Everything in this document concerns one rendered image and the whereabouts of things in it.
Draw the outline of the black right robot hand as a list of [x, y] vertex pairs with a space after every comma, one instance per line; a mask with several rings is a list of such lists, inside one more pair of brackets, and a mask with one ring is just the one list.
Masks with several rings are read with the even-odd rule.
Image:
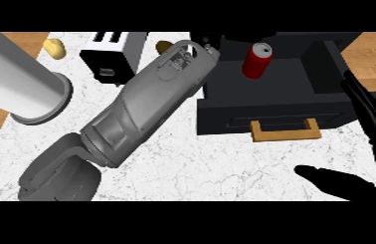
[[[368, 137], [376, 160], [376, 98], [351, 71], [343, 73], [340, 87], [351, 99], [363, 131]], [[360, 176], [309, 165], [296, 165], [293, 172], [329, 195], [352, 202], [376, 202], [376, 184]]]

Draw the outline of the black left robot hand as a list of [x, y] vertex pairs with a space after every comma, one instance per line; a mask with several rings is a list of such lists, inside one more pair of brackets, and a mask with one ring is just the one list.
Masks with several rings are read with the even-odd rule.
[[211, 45], [217, 50], [219, 49], [221, 39], [247, 43], [256, 43], [264, 38], [274, 36], [276, 33], [270, 31], [262, 32], [190, 32], [189, 37], [200, 46]]

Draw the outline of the red can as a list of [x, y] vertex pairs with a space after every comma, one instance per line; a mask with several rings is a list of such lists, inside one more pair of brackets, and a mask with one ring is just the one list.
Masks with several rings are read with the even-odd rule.
[[271, 59], [271, 46], [265, 43], [252, 44], [242, 64], [242, 73], [249, 79], [255, 80], [261, 77]]

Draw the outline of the yellow potato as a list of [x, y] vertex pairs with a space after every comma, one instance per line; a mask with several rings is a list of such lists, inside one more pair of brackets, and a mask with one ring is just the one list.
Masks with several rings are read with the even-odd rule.
[[156, 51], [159, 54], [165, 52], [165, 50], [172, 46], [172, 42], [169, 41], [158, 41], [156, 43]]
[[62, 60], [66, 56], [65, 45], [59, 39], [47, 39], [43, 48], [54, 60]]

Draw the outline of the dark grey cabinet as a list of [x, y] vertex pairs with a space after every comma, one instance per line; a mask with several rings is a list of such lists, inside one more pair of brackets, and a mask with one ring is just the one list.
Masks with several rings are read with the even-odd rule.
[[203, 99], [211, 102], [259, 105], [314, 97], [326, 100], [342, 94], [340, 81], [348, 70], [340, 52], [360, 32], [277, 32], [261, 43], [271, 47], [273, 58], [258, 79], [242, 73], [252, 43], [246, 38], [224, 36], [219, 60], [203, 85]]

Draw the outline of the white and black toaster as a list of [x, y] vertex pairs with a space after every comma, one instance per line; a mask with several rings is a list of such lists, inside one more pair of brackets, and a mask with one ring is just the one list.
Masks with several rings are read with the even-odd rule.
[[79, 57], [102, 84], [124, 85], [134, 77], [147, 32], [93, 32]]

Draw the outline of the pale grey cylinder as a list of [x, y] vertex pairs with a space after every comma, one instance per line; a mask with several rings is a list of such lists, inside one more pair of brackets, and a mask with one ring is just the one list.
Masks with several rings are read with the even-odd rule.
[[50, 121], [74, 93], [66, 76], [37, 61], [47, 37], [48, 32], [0, 32], [0, 110], [25, 125]]

